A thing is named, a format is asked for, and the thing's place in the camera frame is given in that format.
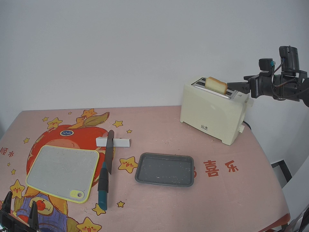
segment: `bread slice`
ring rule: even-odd
[[[208,77],[205,82],[205,88],[211,89],[221,94],[225,94],[227,90],[227,84],[213,77]]]

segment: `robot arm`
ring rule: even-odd
[[[299,70],[297,48],[280,46],[279,53],[281,64],[278,68],[275,69],[272,58],[261,58],[261,72],[258,75],[244,76],[247,82],[228,83],[227,86],[245,94],[251,91],[252,98],[267,95],[279,101],[288,99],[299,102],[301,99],[309,107],[309,78],[307,72]],[[280,67],[281,75],[275,75]]]

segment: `toaster knob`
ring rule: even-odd
[[[244,129],[245,129],[245,126],[244,126],[244,125],[240,125],[240,126],[239,126],[239,132],[240,132],[240,133],[242,133]]]

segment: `gray cutting board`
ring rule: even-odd
[[[90,195],[99,153],[45,145],[37,155],[26,184],[46,194],[84,203]]]

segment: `knife blade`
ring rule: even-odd
[[[110,130],[107,136],[106,142],[106,150],[105,150],[105,162],[107,166],[107,170],[110,174],[112,174],[112,161],[113,161],[113,154],[114,154],[114,131]]]

